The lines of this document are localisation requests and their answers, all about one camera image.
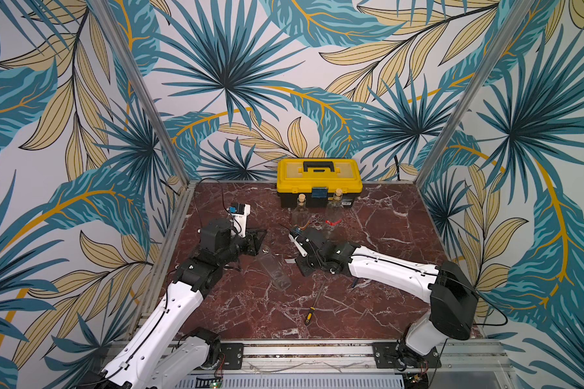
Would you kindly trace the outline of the glass bottle blue label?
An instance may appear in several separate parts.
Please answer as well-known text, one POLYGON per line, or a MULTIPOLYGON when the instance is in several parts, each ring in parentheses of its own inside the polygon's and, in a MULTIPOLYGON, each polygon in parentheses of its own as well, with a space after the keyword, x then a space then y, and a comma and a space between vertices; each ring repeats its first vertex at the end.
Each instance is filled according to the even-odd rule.
POLYGON ((269 275, 271 283, 276 289, 284 291, 290 288, 290 277, 284 272, 280 259, 275 256, 269 247, 261 248, 256 259, 269 275))

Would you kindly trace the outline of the glass bottle orange label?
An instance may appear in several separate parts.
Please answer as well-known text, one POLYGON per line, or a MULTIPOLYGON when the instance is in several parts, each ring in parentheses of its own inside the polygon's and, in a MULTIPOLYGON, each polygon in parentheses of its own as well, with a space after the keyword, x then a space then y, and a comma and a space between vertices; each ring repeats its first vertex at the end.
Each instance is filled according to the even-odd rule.
POLYGON ((305 194, 299 194, 296 200, 296 207, 291 214, 292 226, 305 225, 310 221, 311 215, 307 207, 307 197, 305 194))

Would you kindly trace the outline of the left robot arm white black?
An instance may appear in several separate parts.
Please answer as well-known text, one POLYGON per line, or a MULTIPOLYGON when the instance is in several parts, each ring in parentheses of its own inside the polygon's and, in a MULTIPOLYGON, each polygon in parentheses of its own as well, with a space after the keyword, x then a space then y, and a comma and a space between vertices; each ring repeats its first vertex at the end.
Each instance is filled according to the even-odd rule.
POLYGON ((225 357, 221 338, 202 327, 171 354, 166 350, 222 278, 225 266, 242 255, 257 256, 266 234, 265 229, 247 228, 235 220, 211 220, 141 329, 97 377, 82 379, 77 387, 173 388, 195 370, 218 369, 225 357))

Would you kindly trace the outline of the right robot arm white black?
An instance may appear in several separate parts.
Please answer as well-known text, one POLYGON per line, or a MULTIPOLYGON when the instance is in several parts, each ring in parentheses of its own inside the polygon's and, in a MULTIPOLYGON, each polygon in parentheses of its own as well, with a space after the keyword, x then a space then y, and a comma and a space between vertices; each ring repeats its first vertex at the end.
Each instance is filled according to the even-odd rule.
POLYGON ((316 270, 366 279, 399 289, 428 304, 409 325, 394 356, 411 365, 444 341, 469 340, 480 294, 455 263, 420 264, 373 251, 353 242, 331 242, 314 228, 294 228, 295 262, 307 277, 316 270))

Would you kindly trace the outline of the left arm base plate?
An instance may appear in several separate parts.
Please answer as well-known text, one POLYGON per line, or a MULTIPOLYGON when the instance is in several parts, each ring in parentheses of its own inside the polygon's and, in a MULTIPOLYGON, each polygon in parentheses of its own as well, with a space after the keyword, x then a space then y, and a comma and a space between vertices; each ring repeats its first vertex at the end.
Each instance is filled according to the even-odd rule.
POLYGON ((224 371, 239 371, 242 369, 244 344, 223 343, 209 346, 205 362, 198 366, 198 371, 213 371, 215 368, 224 371))

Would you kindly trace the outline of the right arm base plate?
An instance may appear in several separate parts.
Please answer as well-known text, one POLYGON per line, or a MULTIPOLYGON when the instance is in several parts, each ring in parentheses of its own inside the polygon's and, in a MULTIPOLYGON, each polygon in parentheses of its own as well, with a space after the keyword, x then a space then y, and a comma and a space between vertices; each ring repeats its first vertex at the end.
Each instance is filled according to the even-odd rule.
POLYGON ((420 356, 399 341, 374 342, 371 344, 372 355, 377 369, 434 369, 441 367, 439 352, 433 348, 430 353, 420 356))

